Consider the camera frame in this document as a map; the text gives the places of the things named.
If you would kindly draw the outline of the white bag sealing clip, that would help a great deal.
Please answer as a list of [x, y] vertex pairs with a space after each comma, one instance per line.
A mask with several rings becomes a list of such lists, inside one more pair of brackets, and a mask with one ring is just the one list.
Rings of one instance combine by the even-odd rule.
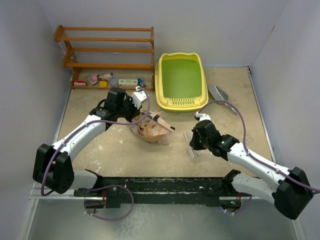
[[189, 152], [189, 155], [190, 155], [190, 158], [191, 159], [196, 159], [199, 157], [199, 154], [196, 150], [194, 150], [191, 146], [190, 146], [190, 142], [191, 142], [191, 137], [190, 135], [185, 131], [183, 133], [183, 137], [185, 139], [185, 142], [186, 142], [186, 146], [187, 146], [187, 149], [188, 149], [188, 152]]

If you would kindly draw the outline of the pink cat litter bag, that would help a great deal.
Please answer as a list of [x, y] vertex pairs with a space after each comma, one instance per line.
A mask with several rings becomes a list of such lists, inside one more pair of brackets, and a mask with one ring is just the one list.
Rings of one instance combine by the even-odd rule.
[[128, 125], [130, 131], [142, 140], [159, 145], [169, 145], [168, 134], [176, 129], [168, 122], [163, 120], [160, 112], [141, 110], [140, 115], [133, 119], [137, 124]]

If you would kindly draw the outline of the grey metal litter scoop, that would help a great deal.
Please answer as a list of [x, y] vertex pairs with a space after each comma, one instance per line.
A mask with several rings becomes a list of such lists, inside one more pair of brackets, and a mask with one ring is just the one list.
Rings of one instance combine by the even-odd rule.
[[231, 109], [236, 115], [238, 114], [237, 111], [229, 104], [228, 102], [228, 94], [224, 92], [221, 88], [219, 88], [217, 85], [209, 85], [208, 91], [212, 95], [213, 99], [216, 101], [220, 101], [219, 104], [224, 104], [226, 107]]

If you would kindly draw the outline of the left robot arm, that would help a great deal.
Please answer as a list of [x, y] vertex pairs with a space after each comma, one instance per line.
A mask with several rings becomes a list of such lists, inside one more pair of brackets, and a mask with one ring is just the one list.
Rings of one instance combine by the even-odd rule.
[[67, 136], [51, 144], [42, 144], [36, 151], [32, 178], [41, 185], [43, 197], [53, 192], [63, 194], [69, 189], [85, 189], [91, 196], [103, 191], [98, 175], [89, 170], [74, 171], [73, 161], [77, 155], [96, 137], [111, 126], [135, 125], [134, 118], [140, 114], [144, 102], [150, 98], [141, 87], [128, 95], [119, 87], [112, 87], [88, 114], [85, 120]]

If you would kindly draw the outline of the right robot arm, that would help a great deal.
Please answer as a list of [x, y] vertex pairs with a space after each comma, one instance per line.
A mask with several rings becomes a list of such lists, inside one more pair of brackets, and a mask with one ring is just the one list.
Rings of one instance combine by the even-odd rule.
[[314, 197], [304, 170], [289, 169], [250, 152], [235, 137], [221, 135], [209, 119], [197, 119], [189, 143], [194, 151], [208, 150], [214, 156], [237, 164], [254, 176], [233, 172], [222, 183], [228, 196], [237, 192], [263, 199], [275, 206], [285, 217], [295, 220]]

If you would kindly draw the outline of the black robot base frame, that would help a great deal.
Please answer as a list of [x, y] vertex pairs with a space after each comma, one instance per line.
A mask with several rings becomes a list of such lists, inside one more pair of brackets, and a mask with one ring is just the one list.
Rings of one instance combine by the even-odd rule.
[[232, 170], [226, 177], [102, 177], [93, 190], [77, 189], [76, 197], [102, 208], [119, 208], [122, 204], [149, 205], [205, 205], [236, 211], [242, 207], [242, 197], [231, 186], [231, 178], [238, 174]]

